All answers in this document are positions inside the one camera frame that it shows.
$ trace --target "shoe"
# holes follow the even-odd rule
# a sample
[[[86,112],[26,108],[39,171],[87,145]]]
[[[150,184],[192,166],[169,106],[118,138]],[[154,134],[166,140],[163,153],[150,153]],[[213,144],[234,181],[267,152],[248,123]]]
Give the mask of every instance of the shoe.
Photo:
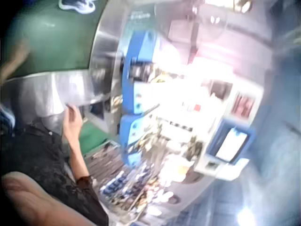
[[[62,10],[73,9],[80,14],[89,14],[95,11],[95,5],[91,0],[59,0],[58,6]]]

